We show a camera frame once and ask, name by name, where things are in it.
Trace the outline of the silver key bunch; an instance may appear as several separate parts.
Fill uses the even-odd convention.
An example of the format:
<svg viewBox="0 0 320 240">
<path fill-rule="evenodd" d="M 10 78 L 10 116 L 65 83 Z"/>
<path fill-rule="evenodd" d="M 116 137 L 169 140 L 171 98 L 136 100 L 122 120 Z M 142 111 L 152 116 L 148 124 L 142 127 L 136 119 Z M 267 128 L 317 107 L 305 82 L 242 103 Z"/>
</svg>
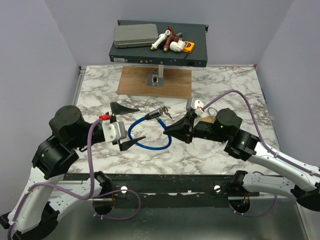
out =
<svg viewBox="0 0 320 240">
<path fill-rule="evenodd" d="M 164 115 L 166 115 L 166 116 L 168 116 L 169 118 L 172 119 L 172 116 L 171 116 L 171 114 L 169 113 L 169 110 L 168 110 L 168 108 L 167 108 L 166 106 L 163 106 L 160 110 L 161 110 L 161 112 L 162 112 Z"/>
</svg>

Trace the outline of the brass padlock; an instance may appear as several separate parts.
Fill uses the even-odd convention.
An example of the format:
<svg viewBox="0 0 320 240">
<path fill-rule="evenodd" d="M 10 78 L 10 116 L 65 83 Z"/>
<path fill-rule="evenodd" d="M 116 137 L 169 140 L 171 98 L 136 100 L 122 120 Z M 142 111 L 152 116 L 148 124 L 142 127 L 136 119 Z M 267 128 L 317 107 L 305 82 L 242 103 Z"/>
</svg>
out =
<svg viewBox="0 0 320 240">
<path fill-rule="evenodd" d="M 201 119 L 203 122 L 206 123 L 214 123 L 215 122 L 215 117 L 218 113 L 218 110 L 215 107 L 208 107 L 206 109 L 206 113 L 204 114 L 204 117 Z"/>
</svg>

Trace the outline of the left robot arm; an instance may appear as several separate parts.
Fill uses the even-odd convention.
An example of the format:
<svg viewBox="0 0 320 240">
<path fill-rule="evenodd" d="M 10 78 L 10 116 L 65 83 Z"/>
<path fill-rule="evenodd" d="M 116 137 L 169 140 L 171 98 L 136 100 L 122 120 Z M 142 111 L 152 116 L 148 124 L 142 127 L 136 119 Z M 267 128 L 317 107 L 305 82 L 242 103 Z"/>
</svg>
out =
<svg viewBox="0 0 320 240">
<path fill-rule="evenodd" d="M 117 115 L 134 112 L 133 108 L 112 102 L 110 112 L 89 123 L 77 106 L 61 107 L 49 121 L 52 134 L 37 148 L 18 203 L 11 212 L 0 217 L 7 238 L 42 240 L 83 201 L 113 196 L 111 179 L 101 171 L 94 171 L 91 158 L 88 159 L 87 180 L 71 189 L 61 187 L 59 183 L 78 160 L 78 152 L 87 152 L 91 156 L 94 144 L 117 144 L 121 151 L 132 147 L 136 140 L 127 140 L 125 125 L 117 121 Z"/>
</svg>

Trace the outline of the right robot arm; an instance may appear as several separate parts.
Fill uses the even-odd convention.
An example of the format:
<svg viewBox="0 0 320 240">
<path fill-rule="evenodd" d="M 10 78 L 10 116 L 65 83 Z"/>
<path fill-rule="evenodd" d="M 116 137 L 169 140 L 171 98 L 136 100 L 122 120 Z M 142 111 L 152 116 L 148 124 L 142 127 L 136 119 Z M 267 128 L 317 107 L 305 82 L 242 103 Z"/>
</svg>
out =
<svg viewBox="0 0 320 240">
<path fill-rule="evenodd" d="M 263 142 L 261 137 L 241 127 L 242 119 L 224 108 L 219 110 L 213 122 L 196 122 L 194 113 L 186 113 L 176 123 L 167 127 L 164 134 L 186 144 L 194 138 L 226 143 L 224 151 L 229 156 L 265 167 L 277 176 L 258 176 L 237 171 L 230 183 L 230 191 L 241 196 L 245 192 L 263 192 L 295 200 L 311 211 L 320 210 L 320 169 L 290 157 Z"/>
</svg>

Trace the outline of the white elbow pipe fitting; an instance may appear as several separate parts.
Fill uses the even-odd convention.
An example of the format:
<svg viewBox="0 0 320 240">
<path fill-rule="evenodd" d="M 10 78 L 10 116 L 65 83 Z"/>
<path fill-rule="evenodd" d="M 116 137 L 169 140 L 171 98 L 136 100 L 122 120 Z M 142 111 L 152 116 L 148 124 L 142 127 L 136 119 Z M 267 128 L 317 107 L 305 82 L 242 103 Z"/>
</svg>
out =
<svg viewBox="0 0 320 240">
<path fill-rule="evenodd" d="M 182 40 L 179 40 L 178 42 L 172 41 L 169 45 L 169 49 L 173 52 L 182 52 L 186 46 L 186 43 Z"/>
</svg>

